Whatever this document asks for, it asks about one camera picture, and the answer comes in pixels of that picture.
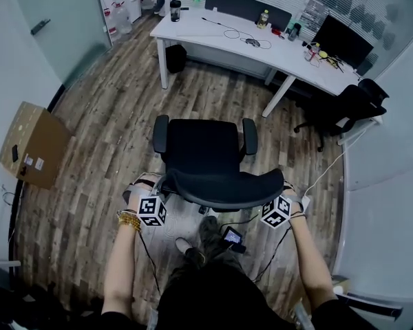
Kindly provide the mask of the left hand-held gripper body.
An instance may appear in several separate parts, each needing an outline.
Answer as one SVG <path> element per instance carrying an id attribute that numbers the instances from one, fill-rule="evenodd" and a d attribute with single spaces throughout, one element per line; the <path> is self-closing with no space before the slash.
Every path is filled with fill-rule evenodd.
<path id="1" fill-rule="evenodd" d="M 154 182 L 141 177 L 139 182 L 148 185 L 151 190 L 140 194 L 138 217 L 146 226 L 163 226 L 167 219 L 167 208 L 165 195 L 160 191 L 162 179 L 159 178 L 157 182 Z"/>

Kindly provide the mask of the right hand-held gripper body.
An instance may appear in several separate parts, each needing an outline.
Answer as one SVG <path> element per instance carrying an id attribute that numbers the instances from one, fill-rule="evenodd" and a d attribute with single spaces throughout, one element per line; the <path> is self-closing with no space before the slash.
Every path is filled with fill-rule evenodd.
<path id="1" fill-rule="evenodd" d="M 276 197 L 261 208 L 260 221 L 272 229 L 277 229 L 290 220 L 292 200 L 283 196 Z"/>

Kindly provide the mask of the black mesh office chair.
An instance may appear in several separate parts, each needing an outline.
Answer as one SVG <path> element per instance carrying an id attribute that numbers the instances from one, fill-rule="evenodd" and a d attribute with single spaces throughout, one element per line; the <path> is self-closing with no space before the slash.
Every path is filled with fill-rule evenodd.
<path id="1" fill-rule="evenodd" d="M 257 154 L 255 122 L 244 118 L 243 133 L 236 124 L 218 120 L 156 118 L 153 149 L 165 164 L 157 192 L 215 212 L 236 212 L 267 204 L 284 190 L 284 176 L 275 168 L 261 175 L 240 169 L 246 156 Z"/>

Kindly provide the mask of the person's left forearm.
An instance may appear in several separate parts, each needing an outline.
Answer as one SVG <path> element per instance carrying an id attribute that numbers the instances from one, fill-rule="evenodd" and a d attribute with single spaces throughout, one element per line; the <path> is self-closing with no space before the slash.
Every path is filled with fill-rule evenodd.
<path id="1" fill-rule="evenodd" d="M 132 318 L 137 232 L 132 225 L 118 227 L 106 267 L 103 314 L 116 312 Z"/>

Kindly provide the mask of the person's right forearm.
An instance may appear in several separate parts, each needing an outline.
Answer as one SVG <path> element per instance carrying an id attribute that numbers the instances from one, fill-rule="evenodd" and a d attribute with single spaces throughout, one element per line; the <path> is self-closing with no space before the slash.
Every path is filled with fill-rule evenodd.
<path id="1" fill-rule="evenodd" d="M 328 266 L 313 241 L 306 219 L 291 219 L 290 225 L 297 248 L 300 278 L 314 311 L 322 304 L 337 299 L 337 296 L 333 292 Z"/>

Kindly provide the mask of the black swivel chair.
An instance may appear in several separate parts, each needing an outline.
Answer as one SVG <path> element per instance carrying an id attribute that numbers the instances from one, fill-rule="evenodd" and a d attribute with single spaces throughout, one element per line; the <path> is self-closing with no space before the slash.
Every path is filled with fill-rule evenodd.
<path id="1" fill-rule="evenodd" d="M 304 110 L 305 122 L 294 128 L 312 127 L 319 135 L 319 152 L 324 149 L 324 137 L 348 132 L 356 122 L 382 116 L 387 112 L 383 101 L 390 96 L 376 82 L 363 79 L 358 85 L 348 85 L 338 96 L 318 91 L 297 106 Z"/>

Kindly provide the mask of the black monitor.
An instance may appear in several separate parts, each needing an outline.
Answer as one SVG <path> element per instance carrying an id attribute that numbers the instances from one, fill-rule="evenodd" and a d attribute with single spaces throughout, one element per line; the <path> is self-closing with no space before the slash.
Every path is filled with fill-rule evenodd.
<path id="1" fill-rule="evenodd" d="M 373 46 L 347 25 L 327 16 L 312 39 L 329 56 L 336 56 L 356 69 L 372 51 Z"/>

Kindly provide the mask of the white desk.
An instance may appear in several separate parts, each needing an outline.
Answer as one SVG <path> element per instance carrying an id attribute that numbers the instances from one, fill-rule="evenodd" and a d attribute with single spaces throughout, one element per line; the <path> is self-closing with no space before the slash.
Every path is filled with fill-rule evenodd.
<path id="1" fill-rule="evenodd" d="M 268 117 L 295 80 L 301 80 L 329 94 L 337 96 L 348 85 L 357 85 L 359 76 L 350 66 L 336 69 L 328 62 L 306 61 L 300 40 L 289 41 L 271 32 L 259 29 L 253 22 L 229 14 L 205 9 L 181 12 L 180 20 L 172 22 L 167 14 L 152 30 L 156 39 L 160 80 L 162 88 L 169 86 L 165 48 L 170 42 L 184 42 L 221 51 L 227 56 L 242 56 L 246 61 L 257 61 L 270 67 L 265 79 L 268 85 L 275 72 L 287 75 L 279 90 L 262 112 Z M 246 44 L 245 39 L 255 39 L 260 47 Z"/>

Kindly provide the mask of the person's left hand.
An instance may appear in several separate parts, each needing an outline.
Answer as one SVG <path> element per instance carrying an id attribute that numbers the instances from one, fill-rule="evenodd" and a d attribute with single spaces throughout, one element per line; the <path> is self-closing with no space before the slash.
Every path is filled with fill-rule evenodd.
<path id="1" fill-rule="evenodd" d="M 135 210 L 141 195 L 149 195 L 160 176 L 155 173 L 142 173 L 134 182 L 126 187 L 122 197 L 129 209 Z"/>

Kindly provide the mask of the white shoe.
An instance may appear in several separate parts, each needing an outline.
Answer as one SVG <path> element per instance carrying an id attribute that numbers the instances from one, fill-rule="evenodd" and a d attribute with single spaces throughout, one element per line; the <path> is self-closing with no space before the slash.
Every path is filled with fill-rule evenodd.
<path id="1" fill-rule="evenodd" d="M 178 237 L 175 240 L 175 245 L 178 251 L 183 255 L 185 255 L 190 249 L 193 248 L 192 244 L 182 237 Z"/>

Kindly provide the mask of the person's right leg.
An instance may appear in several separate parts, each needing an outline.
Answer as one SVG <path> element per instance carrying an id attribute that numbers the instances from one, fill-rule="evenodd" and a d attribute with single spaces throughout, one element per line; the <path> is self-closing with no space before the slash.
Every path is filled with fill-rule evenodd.
<path id="1" fill-rule="evenodd" d="M 206 258 L 205 265 L 212 263 L 221 263 L 231 266 L 237 271 L 243 273 L 237 254 L 220 242 L 220 226 L 215 216 L 203 218 L 199 227 L 200 241 L 203 254 Z"/>

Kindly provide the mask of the person's black shirt torso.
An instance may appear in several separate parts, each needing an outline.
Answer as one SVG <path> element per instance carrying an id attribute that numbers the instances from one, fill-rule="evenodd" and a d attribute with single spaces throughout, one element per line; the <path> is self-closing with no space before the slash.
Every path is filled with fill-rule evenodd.
<path id="1" fill-rule="evenodd" d="M 377 330 L 340 300 L 329 300 L 312 314 L 315 330 Z M 140 330 L 126 315 L 107 312 L 97 330 Z M 160 298 L 155 330 L 296 330 L 267 304 L 257 286 L 237 269 L 212 263 L 189 272 Z"/>

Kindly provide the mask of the black waste bin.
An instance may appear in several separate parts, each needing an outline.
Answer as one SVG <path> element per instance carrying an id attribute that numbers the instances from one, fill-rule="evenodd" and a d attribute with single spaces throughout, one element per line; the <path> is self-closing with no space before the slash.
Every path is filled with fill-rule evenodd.
<path id="1" fill-rule="evenodd" d="M 187 61 L 187 51 L 179 44 L 171 45 L 165 49 L 167 70 L 177 74 L 184 70 Z"/>

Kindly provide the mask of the clear water jug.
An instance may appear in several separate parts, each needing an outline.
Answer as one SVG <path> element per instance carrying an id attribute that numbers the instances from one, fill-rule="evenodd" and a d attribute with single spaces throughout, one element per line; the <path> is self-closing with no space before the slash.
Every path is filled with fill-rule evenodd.
<path id="1" fill-rule="evenodd" d="M 124 6 L 125 2 L 122 1 L 121 3 L 113 2 L 112 5 L 114 7 L 114 17 L 117 23 L 118 31 L 121 34 L 128 34 L 131 32 L 131 22 L 129 19 L 129 13 Z"/>

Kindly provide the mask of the frosted glass door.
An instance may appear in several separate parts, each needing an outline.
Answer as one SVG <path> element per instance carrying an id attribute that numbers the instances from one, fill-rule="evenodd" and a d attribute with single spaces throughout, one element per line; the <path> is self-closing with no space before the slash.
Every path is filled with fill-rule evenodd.
<path id="1" fill-rule="evenodd" d="M 112 46 L 100 0 L 17 1 L 30 30 L 50 19 L 31 36 L 67 88 Z"/>

